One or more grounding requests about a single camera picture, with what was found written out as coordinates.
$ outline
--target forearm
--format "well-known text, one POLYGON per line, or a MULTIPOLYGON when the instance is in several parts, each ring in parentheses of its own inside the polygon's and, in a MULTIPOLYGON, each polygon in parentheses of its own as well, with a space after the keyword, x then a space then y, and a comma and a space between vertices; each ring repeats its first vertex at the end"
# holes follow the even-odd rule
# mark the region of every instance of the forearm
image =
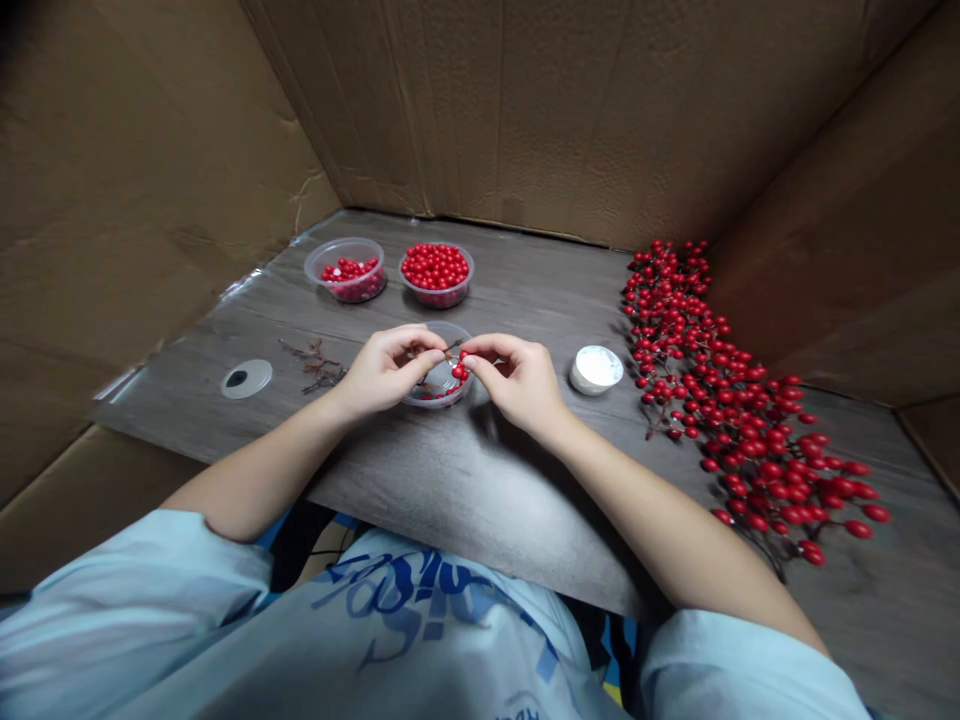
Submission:
POLYGON ((580 481, 677 607, 739 617, 827 654, 764 562, 685 493, 572 414, 539 439, 580 481))
POLYGON ((253 542, 303 492, 349 428, 331 395, 207 468, 161 507, 202 513, 218 535, 253 542))

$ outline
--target round plastic disc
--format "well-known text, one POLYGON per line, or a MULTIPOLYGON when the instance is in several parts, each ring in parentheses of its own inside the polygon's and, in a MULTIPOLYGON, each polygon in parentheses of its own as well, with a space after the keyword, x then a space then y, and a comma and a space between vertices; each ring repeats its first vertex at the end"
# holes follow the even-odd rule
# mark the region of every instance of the round plastic disc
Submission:
POLYGON ((247 360, 224 375, 220 392, 231 400, 240 400, 263 390, 272 377, 273 366, 266 360, 247 360))

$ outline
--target person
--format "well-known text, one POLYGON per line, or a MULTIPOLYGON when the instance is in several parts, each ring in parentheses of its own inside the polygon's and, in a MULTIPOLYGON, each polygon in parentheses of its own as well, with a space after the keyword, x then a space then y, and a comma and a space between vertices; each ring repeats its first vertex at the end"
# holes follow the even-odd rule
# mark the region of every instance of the person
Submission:
MULTIPOLYGON (((40 583, 0 623, 3 716, 624 717, 554 593, 385 531, 256 612, 271 562, 250 543, 443 349, 424 325, 375 333, 326 395, 40 583)), ((492 334, 462 349, 677 608, 642 668, 648 717, 868 717, 766 565, 577 419, 542 345, 492 334)))

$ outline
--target cardboard wall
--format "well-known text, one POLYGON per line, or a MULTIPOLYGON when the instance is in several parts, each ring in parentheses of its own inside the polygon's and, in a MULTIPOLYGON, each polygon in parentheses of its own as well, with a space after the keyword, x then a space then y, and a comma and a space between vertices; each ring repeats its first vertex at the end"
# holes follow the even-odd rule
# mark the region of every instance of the cardboard wall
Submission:
POLYGON ((93 426, 0 511, 0 593, 30 590, 205 466, 93 426))
POLYGON ((960 392, 960 3, 944 3, 713 248, 734 340, 901 406, 960 392))
POLYGON ((718 235, 934 0, 245 0, 342 202, 718 235))
POLYGON ((98 387, 339 207, 235 0, 22 5, 0 68, 0 507, 98 387))
POLYGON ((960 502, 960 395, 911 405, 897 415, 960 502))

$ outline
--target plastic container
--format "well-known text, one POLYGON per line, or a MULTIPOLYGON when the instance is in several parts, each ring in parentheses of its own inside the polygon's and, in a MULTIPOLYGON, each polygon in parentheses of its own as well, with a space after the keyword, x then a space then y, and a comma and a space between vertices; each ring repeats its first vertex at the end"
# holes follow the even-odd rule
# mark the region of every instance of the plastic container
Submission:
POLYGON ((570 368, 570 382, 584 395, 606 392, 623 377, 623 363, 612 350, 602 345, 580 348, 570 368))
POLYGON ((467 296, 467 292, 470 290, 470 280, 473 279, 473 256, 459 245, 454 245, 453 243, 422 244, 446 245, 447 247, 455 247, 460 251, 460 254, 463 255, 463 259, 467 261, 467 265, 470 267, 470 271, 467 273, 467 279, 459 285, 454 285, 452 288, 447 288, 446 290, 426 290, 424 288, 418 288, 403 276, 402 267, 404 258, 406 258, 406 254, 400 258, 400 264, 397 265, 397 272, 400 273, 400 279, 403 280, 404 285, 413 290, 413 294, 417 296, 417 300, 420 301, 420 304, 435 310, 446 310, 447 308, 453 307, 467 296))
POLYGON ((460 354, 460 345, 457 344, 451 347, 452 343, 457 341, 466 342, 472 335, 459 325, 443 322, 442 320, 433 320, 426 323, 426 325, 430 330, 444 339, 447 347, 450 348, 450 355, 453 356, 453 359, 444 360, 427 373, 427 377, 425 378, 426 386, 417 385, 414 387, 413 390, 410 391, 410 394, 403 399, 403 402, 407 405, 413 405, 414 407, 421 407, 427 410, 440 410, 441 408, 450 407, 466 395, 470 386, 473 384, 473 373, 470 373, 470 377, 468 377, 466 382, 460 385, 459 388, 457 385, 460 381, 450 374, 450 371, 453 370, 457 364, 457 358, 460 354), (446 395, 448 390, 453 390, 453 392, 446 395), (442 394, 443 397, 433 399, 438 394, 442 394))
POLYGON ((344 303, 371 300, 383 292, 387 285, 387 275, 383 271, 383 248, 366 238, 338 238, 324 243, 307 255, 307 259, 303 261, 303 272, 310 282, 325 287, 333 297, 344 303), (377 265, 366 275, 346 282, 321 280, 323 268, 327 265, 337 267, 337 260, 340 258, 355 262, 368 262, 376 258, 377 265))

